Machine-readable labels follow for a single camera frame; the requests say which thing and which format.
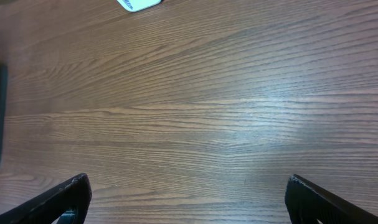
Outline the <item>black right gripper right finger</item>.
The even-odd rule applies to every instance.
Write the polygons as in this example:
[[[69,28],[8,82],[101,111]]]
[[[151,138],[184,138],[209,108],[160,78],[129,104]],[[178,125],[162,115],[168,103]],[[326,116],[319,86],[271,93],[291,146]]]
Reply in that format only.
[[[309,180],[293,174],[285,205],[294,224],[378,224],[378,217]]]

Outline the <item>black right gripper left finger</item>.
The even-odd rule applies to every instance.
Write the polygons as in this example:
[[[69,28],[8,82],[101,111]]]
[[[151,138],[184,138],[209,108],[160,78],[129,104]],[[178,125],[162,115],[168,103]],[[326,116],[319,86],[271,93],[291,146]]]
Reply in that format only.
[[[78,174],[0,215],[0,224],[84,223],[92,190],[88,175]]]

